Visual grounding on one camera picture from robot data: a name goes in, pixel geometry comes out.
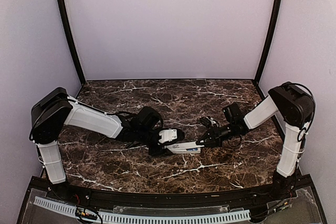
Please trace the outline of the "blue battery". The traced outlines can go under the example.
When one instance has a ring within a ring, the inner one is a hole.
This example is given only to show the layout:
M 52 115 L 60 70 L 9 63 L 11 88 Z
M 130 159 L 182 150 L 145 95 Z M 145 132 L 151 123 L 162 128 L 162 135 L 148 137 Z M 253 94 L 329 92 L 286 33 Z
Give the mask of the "blue battery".
M 190 148 L 190 149 L 186 149 L 186 151 L 191 152 L 191 153 L 200 153 L 201 149 L 200 148 Z

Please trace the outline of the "white remote control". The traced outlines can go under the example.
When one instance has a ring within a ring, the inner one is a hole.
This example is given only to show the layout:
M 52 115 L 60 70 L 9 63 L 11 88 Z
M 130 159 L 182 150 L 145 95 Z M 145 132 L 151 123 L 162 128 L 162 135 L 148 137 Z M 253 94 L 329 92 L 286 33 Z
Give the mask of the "white remote control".
M 175 143 L 165 148 L 173 154 L 199 154 L 204 145 L 197 145 L 196 142 Z

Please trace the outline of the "white battery cover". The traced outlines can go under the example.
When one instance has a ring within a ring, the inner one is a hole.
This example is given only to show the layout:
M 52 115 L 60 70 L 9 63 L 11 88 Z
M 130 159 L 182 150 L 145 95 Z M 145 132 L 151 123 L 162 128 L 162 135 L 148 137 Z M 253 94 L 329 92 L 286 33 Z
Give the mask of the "white battery cover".
M 197 146 L 196 141 L 193 141 L 193 142 L 175 143 L 172 145 L 168 145 L 167 148 L 169 150 L 177 151 L 177 150 L 186 150 L 190 148 L 202 148 L 202 147 Z

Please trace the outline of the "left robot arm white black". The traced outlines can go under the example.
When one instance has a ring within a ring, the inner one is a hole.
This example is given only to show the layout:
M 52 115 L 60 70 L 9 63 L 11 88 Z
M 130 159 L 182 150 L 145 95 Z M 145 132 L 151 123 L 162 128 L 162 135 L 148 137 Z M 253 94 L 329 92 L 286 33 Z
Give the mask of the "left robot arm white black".
M 138 141 L 150 151 L 160 151 L 159 133 L 163 119 L 158 111 L 145 106 L 138 113 L 118 111 L 108 113 L 69 96 L 58 87 L 46 95 L 31 110 L 29 140 L 41 155 L 53 191 L 63 201 L 74 197 L 67 180 L 58 147 L 58 137 L 65 125 L 76 126 L 122 142 Z

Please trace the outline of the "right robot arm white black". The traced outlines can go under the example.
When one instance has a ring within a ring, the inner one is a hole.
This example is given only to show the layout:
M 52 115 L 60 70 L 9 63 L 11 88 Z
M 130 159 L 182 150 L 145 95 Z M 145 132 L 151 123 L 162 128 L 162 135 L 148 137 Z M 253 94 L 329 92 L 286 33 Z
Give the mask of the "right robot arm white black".
M 314 96 L 306 86 L 285 82 L 270 89 L 268 95 L 247 114 L 242 113 L 237 103 L 224 107 L 223 112 L 227 125 L 219 127 L 207 123 L 207 131 L 196 145 L 220 147 L 223 141 L 246 135 L 280 113 L 285 123 L 285 139 L 276 172 L 284 178 L 294 174 L 316 113 Z

